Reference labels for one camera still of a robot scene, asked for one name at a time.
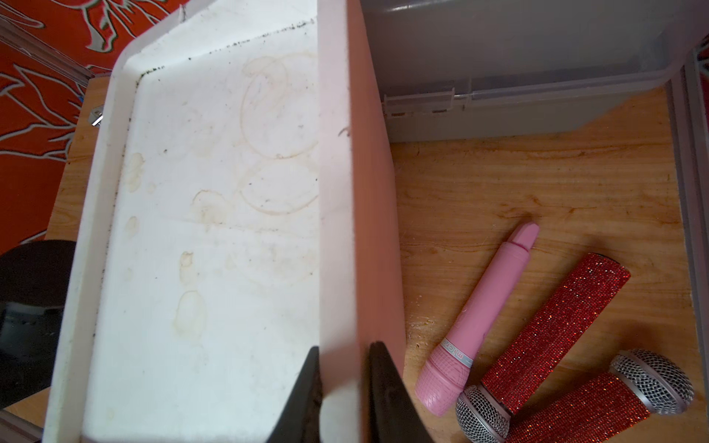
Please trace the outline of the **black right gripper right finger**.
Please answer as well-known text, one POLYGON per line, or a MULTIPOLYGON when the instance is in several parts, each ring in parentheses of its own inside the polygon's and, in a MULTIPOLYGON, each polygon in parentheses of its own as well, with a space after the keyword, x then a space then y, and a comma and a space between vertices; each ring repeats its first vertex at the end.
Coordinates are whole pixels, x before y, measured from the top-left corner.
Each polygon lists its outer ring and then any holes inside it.
POLYGON ((369 347, 369 380, 372 442, 433 442, 382 341, 369 347))

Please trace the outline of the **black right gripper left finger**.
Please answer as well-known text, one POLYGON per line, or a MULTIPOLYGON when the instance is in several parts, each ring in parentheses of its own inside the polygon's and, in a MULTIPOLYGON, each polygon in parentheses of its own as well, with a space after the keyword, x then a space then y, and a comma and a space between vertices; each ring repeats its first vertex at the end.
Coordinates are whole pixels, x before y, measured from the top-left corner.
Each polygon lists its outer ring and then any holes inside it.
POLYGON ((268 443, 320 443, 323 401, 319 347, 312 347, 268 443))

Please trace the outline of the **pink microphone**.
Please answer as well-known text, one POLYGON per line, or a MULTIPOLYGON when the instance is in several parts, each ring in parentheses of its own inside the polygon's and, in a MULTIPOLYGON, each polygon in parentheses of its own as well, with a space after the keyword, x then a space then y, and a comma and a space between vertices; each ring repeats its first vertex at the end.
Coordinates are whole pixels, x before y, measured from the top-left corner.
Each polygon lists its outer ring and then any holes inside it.
POLYGON ((522 223, 495 253, 452 328, 433 349, 422 368, 415 395, 433 415, 455 404, 487 334, 527 266, 540 228, 522 223))

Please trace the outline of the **red glitter microphone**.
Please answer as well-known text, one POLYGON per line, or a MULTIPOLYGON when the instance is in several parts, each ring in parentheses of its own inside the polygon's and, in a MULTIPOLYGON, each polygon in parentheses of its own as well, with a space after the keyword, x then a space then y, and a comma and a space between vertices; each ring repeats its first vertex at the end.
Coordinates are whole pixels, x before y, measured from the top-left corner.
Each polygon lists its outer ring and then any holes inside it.
POLYGON ((607 373, 512 425, 508 441, 604 442, 650 415, 680 415, 693 398, 692 382, 665 356, 621 351, 607 373))
POLYGON ((456 419, 467 440, 506 441, 511 419, 630 278, 616 260, 586 254, 480 382, 459 395, 456 419))

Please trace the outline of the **white drawer cabinet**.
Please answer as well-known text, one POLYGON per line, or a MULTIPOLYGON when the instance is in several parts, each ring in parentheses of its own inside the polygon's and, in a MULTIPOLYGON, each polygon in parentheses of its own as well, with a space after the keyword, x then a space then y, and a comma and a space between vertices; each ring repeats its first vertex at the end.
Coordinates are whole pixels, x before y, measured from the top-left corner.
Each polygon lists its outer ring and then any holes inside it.
POLYGON ((312 348, 321 442, 404 365, 393 157, 357 1, 191 1, 114 65, 47 442, 264 442, 312 348))

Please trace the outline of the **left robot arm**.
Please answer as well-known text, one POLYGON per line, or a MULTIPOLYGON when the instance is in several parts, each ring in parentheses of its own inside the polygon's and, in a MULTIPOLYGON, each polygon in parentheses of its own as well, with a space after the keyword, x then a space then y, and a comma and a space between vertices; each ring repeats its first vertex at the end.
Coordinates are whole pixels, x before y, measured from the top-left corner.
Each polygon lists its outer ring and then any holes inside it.
POLYGON ((51 385, 76 243, 42 240, 1 255, 1 406, 51 385))

